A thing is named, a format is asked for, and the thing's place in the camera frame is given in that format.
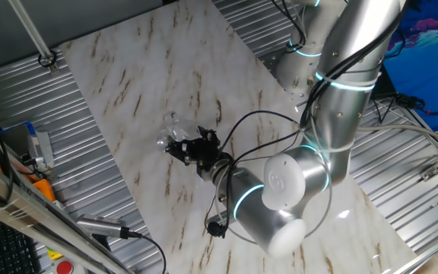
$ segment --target metal frame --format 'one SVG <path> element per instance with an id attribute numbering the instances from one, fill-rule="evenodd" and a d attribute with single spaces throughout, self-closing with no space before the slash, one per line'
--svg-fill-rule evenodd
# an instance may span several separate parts
<path id="1" fill-rule="evenodd" d="M 33 24 L 30 16 L 28 15 L 27 11 L 24 9 L 23 4 L 21 4 L 20 0 L 8 0 L 9 4 L 13 8 L 14 12 L 20 18 L 21 23 L 23 24 L 25 30 L 27 30 L 28 35 L 30 35 L 31 40 L 35 44 L 36 48 L 40 52 L 40 55 L 42 56 L 42 62 L 41 65 L 49 65 L 49 70 L 51 73 L 55 73 L 59 71 L 59 67 L 57 67 L 55 59 L 57 58 L 56 54 L 54 55 L 52 51 L 49 49 L 48 46 L 46 46 L 45 41 L 43 41 L 42 36 L 38 32 L 37 28 Z"/>
<path id="2" fill-rule="evenodd" d="M 8 178 L 0 173 L 1 199 L 8 191 L 7 181 Z M 22 186 L 14 185 L 8 205 L 0 208 L 0 221 L 73 258 L 92 272 L 107 274 L 110 269 L 115 273 L 131 273 L 108 250 L 80 230 L 73 220 L 60 214 L 59 209 L 47 202 L 34 186 L 25 179 L 21 181 Z"/>

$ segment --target white joint cap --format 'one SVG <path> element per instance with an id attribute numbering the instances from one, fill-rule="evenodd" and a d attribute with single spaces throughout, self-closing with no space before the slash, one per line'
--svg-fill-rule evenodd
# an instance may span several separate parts
<path id="1" fill-rule="evenodd" d="M 265 165 L 265 188 L 262 200 L 271 210 L 287 210 L 296 206 L 305 193 L 305 177 L 297 161 L 279 154 Z"/>
<path id="2" fill-rule="evenodd" d="M 274 258 L 291 256 L 292 252 L 302 244 L 306 230 L 306 223 L 302 219 L 288 222 L 271 239 L 268 245 L 268 255 Z"/>

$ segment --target blue fabric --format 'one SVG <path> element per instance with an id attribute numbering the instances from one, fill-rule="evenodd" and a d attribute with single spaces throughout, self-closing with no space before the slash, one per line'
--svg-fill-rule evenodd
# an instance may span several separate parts
<path id="1" fill-rule="evenodd" d="M 410 10 L 400 28 L 407 45 L 401 54 L 387 59 L 385 67 L 399 93 L 416 96 L 426 103 L 426 110 L 438 111 L 438 0 L 420 0 L 421 12 Z M 402 45 L 396 33 L 390 41 L 387 56 L 395 54 Z M 419 111 L 425 122 L 438 131 L 438 116 Z"/>

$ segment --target marble surface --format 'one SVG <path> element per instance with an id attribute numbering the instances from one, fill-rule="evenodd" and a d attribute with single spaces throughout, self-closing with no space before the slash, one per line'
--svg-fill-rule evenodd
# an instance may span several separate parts
<path id="1" fill-rule="evenodd" d="M 388 274 L 415 258 L 351 177 L 333 188 L 325 223 L 291 256 L 272 259 L 230 233 L 221 239 L 205 232 L 214 187 L 195 167 L 155 148 L 163 115 L 174 110 L 216 129 L 222 140 L 252 110 L 298 118 L 292 99 L 210 1 L 181 0 L 67 42 L 61 50 L 152 237 L 167 255 L 170 273 Z M 276 116 L 252 116 L 227 151 L 238 156 L 292 130 Z M 244 166 L 261 177 L 264 163 Z M 328 196 L 325 191 L 307 206 L 309 229 L 322 217 Z"/>

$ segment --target corrugated metal surface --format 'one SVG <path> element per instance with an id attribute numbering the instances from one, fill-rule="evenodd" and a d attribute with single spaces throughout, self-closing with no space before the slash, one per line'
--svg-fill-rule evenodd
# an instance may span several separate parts
<path id="1" fill-rule="evenodd" d="M 55 158 L 52 182 L 57 199 L 72 218 L 87 213 L 121 218 L 135 231 L 148 234 L 143 219 L 121 177 L 87 104 L 59 49 L 60 72 L 51 75 L 37 57 L 0 68 L 0 125 L 30 121 L 47 131 Z M 113 253 L 130 269 L 159 272 L 156 247 L 144 240 L 111 240 Z M 46 249 L 37 244 L 40 263 L 51 272 Z"/>
<path id="2" fill-rule="evenodd" d="M 292 23 L 271 0 L 215 0 L 213 3 L 257 56 L 284 48 L 290 38 Z M 288 10 L 294 14 L 290 4 Z"/>
<path id="3" fill-rule="evenodd" d="M 382 114 L 388 102 L 381 103 Z M 373 105 L 362 126 L 378 125 Z M 392 109 L 383 124 L 412 124 Z M 398 235 L 415 252 L 438 236 L 438 176 L 420 174 L 438 161 L 438 151 L 418 132 L 393 129 L 359 132 L 351 152 L 351 174 Z"/>

